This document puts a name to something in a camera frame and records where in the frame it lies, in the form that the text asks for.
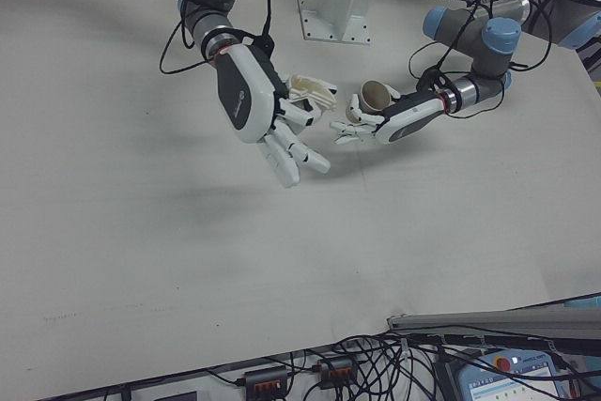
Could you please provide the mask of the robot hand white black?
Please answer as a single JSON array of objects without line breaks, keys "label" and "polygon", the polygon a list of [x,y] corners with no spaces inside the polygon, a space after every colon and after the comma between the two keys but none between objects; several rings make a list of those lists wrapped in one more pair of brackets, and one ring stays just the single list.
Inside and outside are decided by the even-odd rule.
[{"label": "robot hand white black", "polygon": [[388,145],[409,136],[443,115],[445,107],[442,96],[426,90],[402,95],[397,102],[383,110],[368,114],[361,109],[359,95],[353,94],[348,112],[356,123],[332,121],[330,128],[337,133],[335,143],[339,145],[365,141],[368,138]]},{"label": "robot hand white black", "polygon": [[299,134],[336,107],[336,85],[300,74],[280,75],[251,45],[222,48],[214,67],[218,96],[236,136],[259,148],[282,186],[298,185],[302,166],[329,172],[331,163]]}]

